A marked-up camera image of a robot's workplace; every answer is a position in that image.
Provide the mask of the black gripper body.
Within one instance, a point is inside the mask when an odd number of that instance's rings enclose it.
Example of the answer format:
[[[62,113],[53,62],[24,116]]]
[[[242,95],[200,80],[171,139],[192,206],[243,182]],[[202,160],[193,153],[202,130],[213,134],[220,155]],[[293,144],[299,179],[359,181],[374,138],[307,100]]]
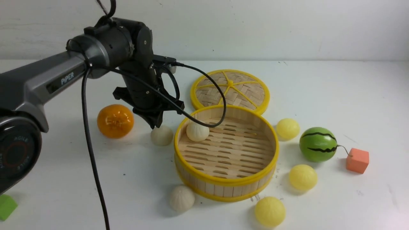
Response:
[[[177,111],[181,114],[169,101],[175,103],[179,108],[184,110],[185,104],[180,100],[180,90],[178,83],[166,67],[153,69],[143,67],[137,61],[129,61],[122,64],[119,70],[133,77],[122,75],[126,87],[117,87],[114,92],[114,98],[123,100],[133,107],[133,113],[143,118],[148,122],[148,116],[163,116],[164,111]],[[174,89],[175,96],[171,96],[165,89],[165,84],[162,80],[162,73],[168,74]]]

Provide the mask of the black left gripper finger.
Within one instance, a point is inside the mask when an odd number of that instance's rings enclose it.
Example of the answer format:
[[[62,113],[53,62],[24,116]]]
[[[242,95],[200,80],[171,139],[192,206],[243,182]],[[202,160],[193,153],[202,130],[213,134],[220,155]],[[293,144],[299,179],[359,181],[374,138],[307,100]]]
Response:
[[[151,129],[154,129],[155,127],[161,127],[162,122],[163,116],[148,116],[148,124]]]

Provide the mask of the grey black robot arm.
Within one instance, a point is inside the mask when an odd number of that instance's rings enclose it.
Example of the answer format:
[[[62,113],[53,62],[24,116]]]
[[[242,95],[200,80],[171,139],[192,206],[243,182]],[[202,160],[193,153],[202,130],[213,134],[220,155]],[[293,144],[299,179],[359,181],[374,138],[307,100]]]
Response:
[[[161,74],[175,73],[175,58],[156,55],[152,31],[143,23],[101,18],[66,43],[66,51],[1,74],[1,193],[34,167],[49,130],[44,105],[85,75],[98,79],[107,67],[119,68],[126,87],[113,96],[128,103],[151,128],[163,112],[184,103],[165,90]]]

